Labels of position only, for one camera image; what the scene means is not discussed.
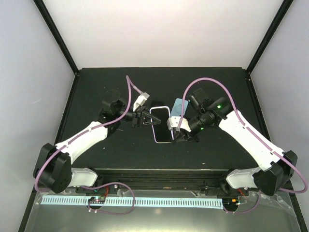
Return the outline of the black smartphone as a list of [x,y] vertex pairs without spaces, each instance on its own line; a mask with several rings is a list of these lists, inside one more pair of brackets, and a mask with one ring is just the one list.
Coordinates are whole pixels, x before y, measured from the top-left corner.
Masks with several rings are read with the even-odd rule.
[[167,120],[170,117],[168,106],[157,106],[150,109],[150,113],[161,120],[159,124],[152,125],[154,141],[158,144],[171,143],[173,141],[172,131],[169,130]]

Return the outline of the light blue cased phone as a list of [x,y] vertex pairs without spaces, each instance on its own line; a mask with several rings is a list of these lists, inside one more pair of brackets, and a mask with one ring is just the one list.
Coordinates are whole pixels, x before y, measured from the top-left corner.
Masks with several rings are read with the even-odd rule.
[[[184,101],[184,108],[183,108],[184,113],[186,112],[188,103],[189,102],[187,100]],[[181,113],[182,113],[182,99],[177,98],[170,112],[170,116],[181,116]]]

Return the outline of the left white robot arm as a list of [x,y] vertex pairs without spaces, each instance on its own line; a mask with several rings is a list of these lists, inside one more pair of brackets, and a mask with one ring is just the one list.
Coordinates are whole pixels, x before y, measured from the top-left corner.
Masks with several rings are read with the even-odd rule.
[[158,125],[161,119],[152,115],[144,106],[149,95],[141,93],[133,106],[126,102],[118,90],[105,93],[98,119],[71,138],[56,145],[46,143],[40,150],[33,176],[35,188],[45,186],[54,193],[69,187],[85,187],[93,193],[103,189],[104,182],[90,168],[73,168],[73,163],[89,148],[110,137],[121,124],[130,122],[132,127]]

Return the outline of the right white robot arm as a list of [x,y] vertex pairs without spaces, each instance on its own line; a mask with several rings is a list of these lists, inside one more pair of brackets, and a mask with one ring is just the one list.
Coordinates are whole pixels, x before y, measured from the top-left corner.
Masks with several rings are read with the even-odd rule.
[[202,89],[188,99],[197,115],[192,119],[171,116],[167,120],[175,142],[198,141],[197,134],[207,127],[218,127],[234,138],[255,160],[256,168],[235,169],[219,183],[220,191],[232,194],[239,188],[257,188],[273,196],[294,174],[298,157],[283,151],[257,131],[240,113],[234,111],[227,98],[214,101]]

